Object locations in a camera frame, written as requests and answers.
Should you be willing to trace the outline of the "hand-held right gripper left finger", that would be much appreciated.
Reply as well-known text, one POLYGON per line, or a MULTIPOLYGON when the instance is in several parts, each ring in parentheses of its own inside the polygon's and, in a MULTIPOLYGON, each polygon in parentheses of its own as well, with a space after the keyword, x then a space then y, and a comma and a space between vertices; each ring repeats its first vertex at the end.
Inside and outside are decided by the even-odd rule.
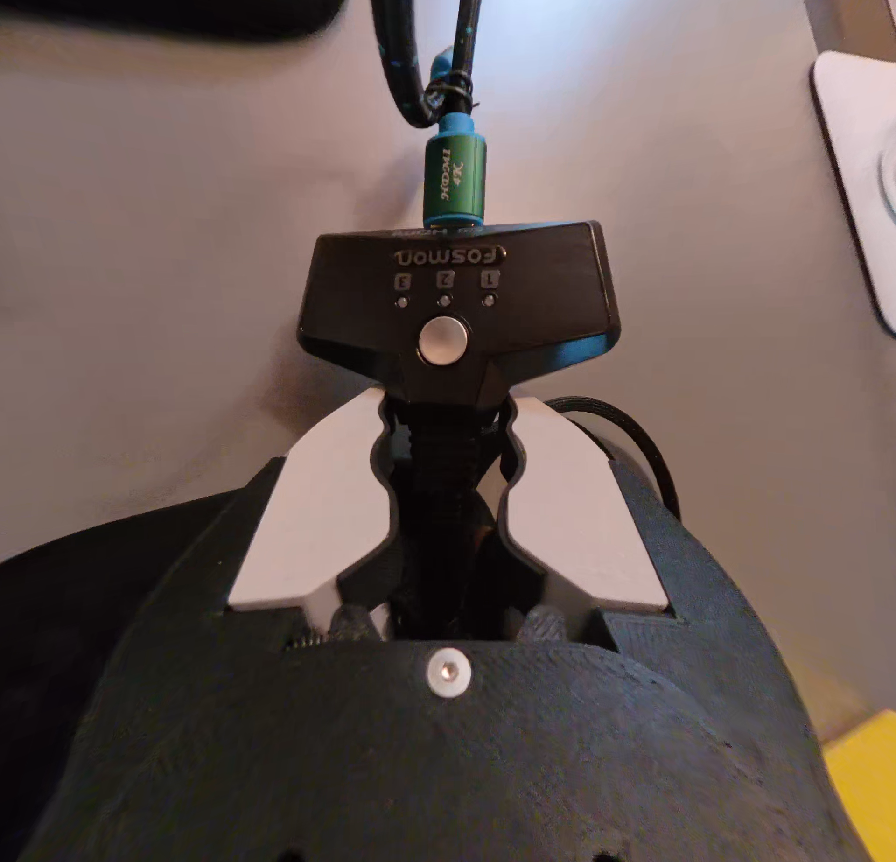
POLYGON ((230 589, 231 610, 298 608, 329 630, 343 604, 338 578, 392 533, 390 489, 374 462, 387 434, 384 403, 381 387, 368 388, 289 450, 230 589))

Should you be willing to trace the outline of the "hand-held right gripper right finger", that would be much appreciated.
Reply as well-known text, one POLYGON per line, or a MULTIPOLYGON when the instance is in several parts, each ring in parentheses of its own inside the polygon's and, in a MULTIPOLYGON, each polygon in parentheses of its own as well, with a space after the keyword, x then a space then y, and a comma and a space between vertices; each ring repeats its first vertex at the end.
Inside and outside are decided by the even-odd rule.
POLYGON ((509 550, 541 577, 536 603, 564 617, 666 612, 666 590, 609 456, 542 401, 509 401, 516 470, 501 496, 498 529, 509 550))

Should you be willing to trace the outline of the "black hdmi switch box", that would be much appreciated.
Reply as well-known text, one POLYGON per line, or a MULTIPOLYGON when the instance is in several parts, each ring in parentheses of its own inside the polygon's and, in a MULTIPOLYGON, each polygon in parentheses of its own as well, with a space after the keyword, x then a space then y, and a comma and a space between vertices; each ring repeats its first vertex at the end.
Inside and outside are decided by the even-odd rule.
POLYGON ((343 597, 387 588, 401 639, 493 640, 547 606, 498 529, 516 470, 511 391, 606 354, 620 334, 596 221, 321 236, 298 344, 381 387, 382 442, 397 427, 409 442, 401 457, 374 452, 398 548, 352 565, 343 597))

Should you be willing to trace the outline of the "braided hdmi cable green plugs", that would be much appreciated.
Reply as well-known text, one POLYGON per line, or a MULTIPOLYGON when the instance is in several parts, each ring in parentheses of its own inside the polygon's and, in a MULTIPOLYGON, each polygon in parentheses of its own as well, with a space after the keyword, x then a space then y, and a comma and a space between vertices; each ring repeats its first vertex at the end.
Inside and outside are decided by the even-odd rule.
POLYGON ((487 142, 473 119, 472 80, 482 2, 459 0, 454 43, 434 58, 423 84, 415 0, 371 0, 379 57, 398 112, 416 129, 436 129, 425 149, 427 229, 484 224, 487 142))

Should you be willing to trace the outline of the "yellow plastic bin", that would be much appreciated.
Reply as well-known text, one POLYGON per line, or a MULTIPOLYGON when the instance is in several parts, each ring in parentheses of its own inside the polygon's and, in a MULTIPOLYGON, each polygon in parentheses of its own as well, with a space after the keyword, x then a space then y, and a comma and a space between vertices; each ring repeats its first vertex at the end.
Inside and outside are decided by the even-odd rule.
POLYGON ((823 748, 834 787, 874 861, 895 859, 895 712, 884 710, 823 748))

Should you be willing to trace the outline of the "black quilted pad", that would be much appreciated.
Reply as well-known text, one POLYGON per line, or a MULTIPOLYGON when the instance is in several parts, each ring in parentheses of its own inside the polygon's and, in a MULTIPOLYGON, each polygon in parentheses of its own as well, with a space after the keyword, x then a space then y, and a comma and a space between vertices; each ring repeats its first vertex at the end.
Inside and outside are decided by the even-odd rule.
POLYGON ((16 860, 129 623, 238 492, 114 520, 1 565, 1 859, 16 860))

